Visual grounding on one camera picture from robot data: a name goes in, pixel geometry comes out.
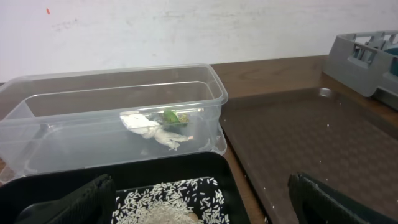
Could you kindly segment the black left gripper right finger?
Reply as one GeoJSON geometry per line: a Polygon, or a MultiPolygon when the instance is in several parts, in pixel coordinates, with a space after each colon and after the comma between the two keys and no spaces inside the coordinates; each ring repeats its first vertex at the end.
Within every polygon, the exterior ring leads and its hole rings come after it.
{"type": "Polygon", "coordinates": [[[300,224],[397,224],[306,173],[291,174],[287,185],[300,224]]]}

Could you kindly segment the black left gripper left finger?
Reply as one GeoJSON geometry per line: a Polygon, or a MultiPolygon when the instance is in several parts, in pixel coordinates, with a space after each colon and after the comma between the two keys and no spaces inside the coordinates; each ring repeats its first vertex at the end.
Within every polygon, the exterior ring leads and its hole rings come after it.
{"type": "Polygon", "coordinates": [[[115,209],[116,186],[107,174],[101,175],[66,196],[33,204],[16,218],[16,224],[108,224],[115,209]]]}

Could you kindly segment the leftover rice pile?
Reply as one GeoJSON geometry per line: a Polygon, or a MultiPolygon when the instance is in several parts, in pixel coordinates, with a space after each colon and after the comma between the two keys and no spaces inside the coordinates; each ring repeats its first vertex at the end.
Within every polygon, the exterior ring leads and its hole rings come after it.
{"type": "Polygon", "coordinates": [[[225,224],[231,217],[217,180],[200,177],[118,192],[110,223],[225,224]]]}

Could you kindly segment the green pandan cake wrapper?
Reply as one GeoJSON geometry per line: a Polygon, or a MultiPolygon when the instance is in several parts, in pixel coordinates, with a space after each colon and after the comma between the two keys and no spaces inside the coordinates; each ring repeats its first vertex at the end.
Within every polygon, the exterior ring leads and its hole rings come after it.
{"type": "Polygon", "coordinates": [[[189,123],[188,117],[183,114],[178,116],[175,111],[164,110],[157,119],[165,129],[186,128],[189,123]]]}

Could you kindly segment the light blue bowl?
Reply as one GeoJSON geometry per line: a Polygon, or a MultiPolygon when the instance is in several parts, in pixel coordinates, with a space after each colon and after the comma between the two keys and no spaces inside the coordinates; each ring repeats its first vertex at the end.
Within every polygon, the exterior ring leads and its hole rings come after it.
{"type": "MultiPolygon", "coordinates": [[[[391,55],[398,56],[398,47],[392,47],[392,48],[386,49],[385,52],[389,53],[391,55]]],[[[398,76],[398,61],[396,58],[394,58],[392,60],[390,73],[392,75],[398,76]]]]}

